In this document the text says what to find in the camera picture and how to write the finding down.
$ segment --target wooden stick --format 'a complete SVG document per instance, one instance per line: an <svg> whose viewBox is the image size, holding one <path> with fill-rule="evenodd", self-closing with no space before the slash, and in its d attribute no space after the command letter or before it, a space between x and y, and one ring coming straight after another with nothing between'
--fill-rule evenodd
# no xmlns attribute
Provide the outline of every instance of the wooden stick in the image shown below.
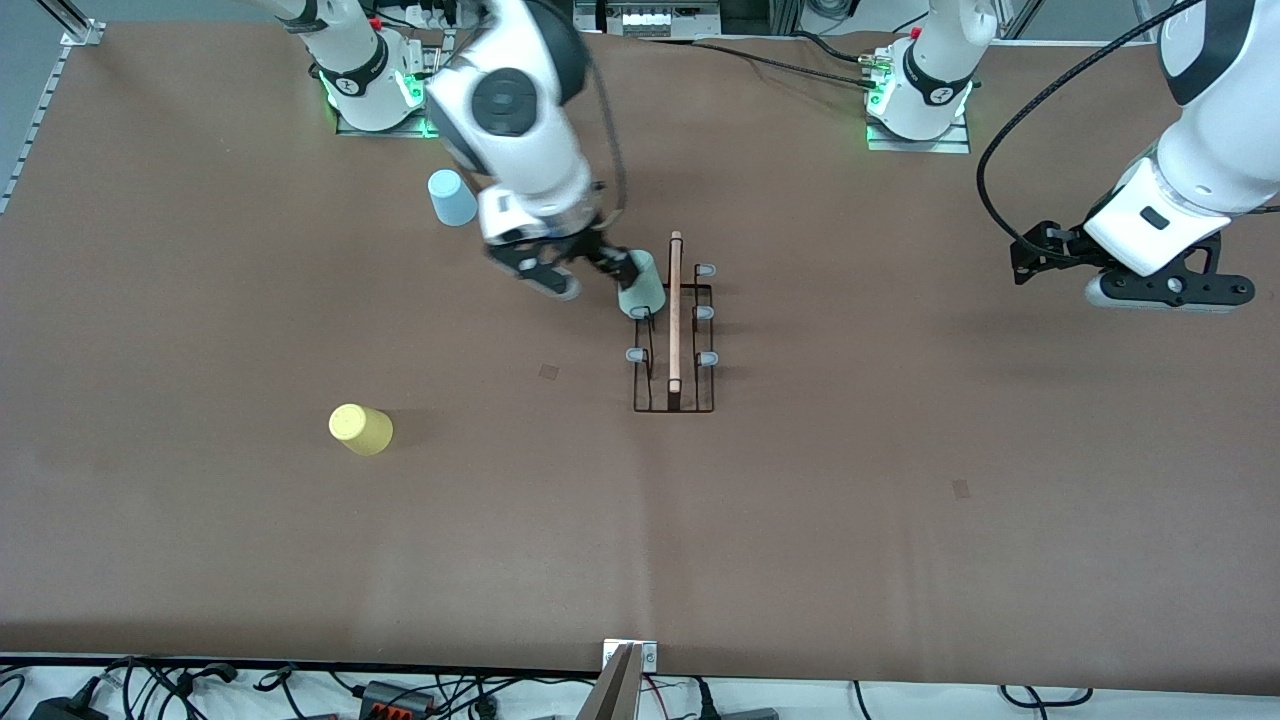
<svg viewBox="0 0 1280 720"><path fill-rule="evenodd" d="M671 356L668 359L668 380L667 380L667 410L680 410L680 278L681 263L684 263L685 256L685 240L680 234L680 231L671 233L671 268L667 269L667 284L668 284L668 311L667 311L667 346L671 348Z"/></svg>

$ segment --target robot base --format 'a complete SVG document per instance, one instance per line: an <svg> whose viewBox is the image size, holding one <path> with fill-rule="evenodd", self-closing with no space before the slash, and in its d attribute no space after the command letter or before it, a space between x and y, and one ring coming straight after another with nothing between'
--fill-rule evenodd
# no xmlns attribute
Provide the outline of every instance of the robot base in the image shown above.
<svg viewBox="0 0 1280 720"><path fill-rule="evenodd" d="M877 56L890 58L887 65L870 68L869 78L878 86L867 94L867 115L876 118L890 132L905 140L929 141L942 137L952 123L964 113L964 102L973 90L973 83L965 85L960 92L941 88L934 92L950 94L947 97L933 97L925 102L920 91L906 79L904 56L915 42L904 37L888 47L878 47Z"/></svg>

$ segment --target power adapter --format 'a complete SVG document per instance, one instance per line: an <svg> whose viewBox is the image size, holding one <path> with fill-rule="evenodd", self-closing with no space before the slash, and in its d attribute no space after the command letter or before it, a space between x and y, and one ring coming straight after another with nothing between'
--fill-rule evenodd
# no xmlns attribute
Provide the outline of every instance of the power adapter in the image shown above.
<svg viewBox="0 0 1280 720"><path fill-rule="evenodd" d="M69 697L51 697L40 701L31 711L31 720L108 720L106 715L83 706Z"/></svg>
<svg viewBox="0 0 1280 720"><path fill-rule="evenodd" d="M360 716L379 720L426 720L435 708L428 693L410 692L388 683L372 682L360 696Z"/></svg>

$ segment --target white floor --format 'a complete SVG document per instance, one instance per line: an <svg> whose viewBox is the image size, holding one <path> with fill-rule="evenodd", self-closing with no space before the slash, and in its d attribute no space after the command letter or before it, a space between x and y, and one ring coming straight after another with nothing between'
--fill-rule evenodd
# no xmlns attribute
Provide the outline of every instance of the white floor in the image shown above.
<svg viewBox="0 0 1280 720"><path fill-rule="evenodd" d="M70 697L96 670L45 667L22 670L27 687L14 705L9 717L26 719L41 700ZM201 680L192 702L210 720L289 720L294 717L276 689L261 693L252 689L261 671L242 673L234 683L224 685L218 679ZM113 676L119 680L123 671ZM131 698L138 694L145 675L134 671L131 680ZM404 689L430 685L436 680L429 675L356 675L346 674L347 684L381 680ZM448 682L452 678L445 676ZM699 711L696 685L687 678L655 676L659 684L677 683L662 688L663 702L672 719ZM796 680L708 680L719 712L735 712L772 707L781 720L863 720L854 700L852 684L846 682ZM358 717L360 701L351 697L323 673L300 673L289 680L298 707L305 715L338 714L344 719ZM13 685L0 689L0 703L5 702ZM1062 700L1075 691L1041 688L1042 697ZM113 720L123 719L120 689L101 683L93 697L93 707ZM500 720L534 720L556 716L571 719L577 715L590 688L579 683L543 685L524 682L498 693ZM1025 697L1020 688L1012 688L1015 697ZM1029 710L1020 710L1001 700L989 685L919 685L906 683L863 683L867 710L874 720L1034 720ZM152 702L147 717L156 717L160 702ZM1178 693L1139 693L1098 691L1093 700L1079 707L1050 710L1050 720L1263 720L1280 717L1280 698L1197 696ZM166 717L182 719L186 712L172 702ZM643 692L637 720L663 720L663 714L652 692Z"/></svg>

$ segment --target mounting plate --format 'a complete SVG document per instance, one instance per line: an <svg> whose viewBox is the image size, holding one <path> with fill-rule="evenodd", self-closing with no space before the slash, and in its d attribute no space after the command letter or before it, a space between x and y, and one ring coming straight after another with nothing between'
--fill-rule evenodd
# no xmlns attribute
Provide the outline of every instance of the mounting plate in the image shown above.
<svg viewBox="0 0 1280 720"><path fill-rule="evenodd" d="M608 639L604 641L604 650L600 653L600 667L609 664L609 659L613 657L613 651L618 648L622 643L640 643L644 648L644 664L641 670L648 674L658 671L658 641L630 641L630 639Z"/></svg>

